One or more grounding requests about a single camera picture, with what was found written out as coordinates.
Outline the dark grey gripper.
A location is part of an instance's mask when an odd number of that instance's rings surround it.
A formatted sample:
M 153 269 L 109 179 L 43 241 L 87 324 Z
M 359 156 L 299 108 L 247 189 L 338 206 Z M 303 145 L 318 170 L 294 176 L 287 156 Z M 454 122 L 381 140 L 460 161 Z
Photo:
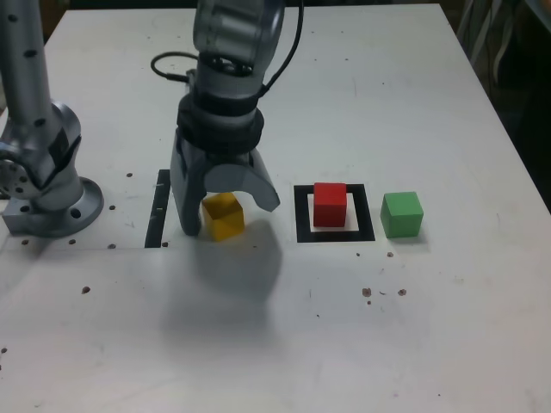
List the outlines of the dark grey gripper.
M 281 203 L 258 150 L 241 155 L 204 151 L 190 144 L 179 129 L 170 160 L 170 184 L 180 225 L 190 237 L 196 237 L 201 230 L 199 210 L 206 190 L 245 192 L 267 212 L 275 211 Z

